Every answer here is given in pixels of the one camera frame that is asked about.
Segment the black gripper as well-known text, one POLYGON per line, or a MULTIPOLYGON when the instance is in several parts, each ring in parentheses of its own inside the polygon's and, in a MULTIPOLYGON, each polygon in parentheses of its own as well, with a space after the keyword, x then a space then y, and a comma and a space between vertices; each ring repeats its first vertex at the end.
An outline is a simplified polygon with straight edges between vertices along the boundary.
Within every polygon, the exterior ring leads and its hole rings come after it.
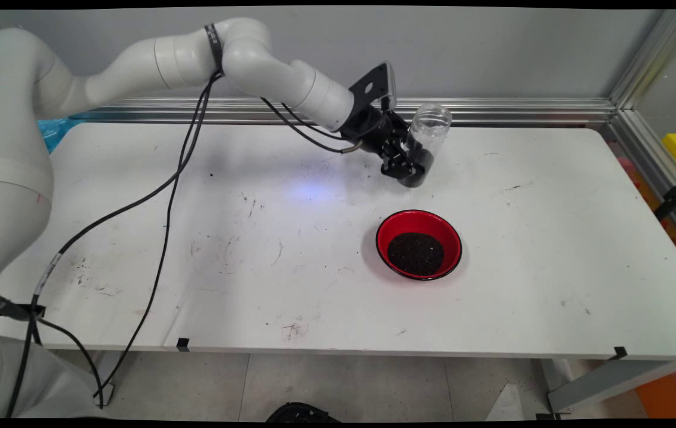
POLYGON ((379 155, 381 173, 408 188, 425 181, 427 149, 410 136, 410 125, 392 109, 366 106, 341 125, 341 137, 352 144, 341 154, 361 149, 379 155))

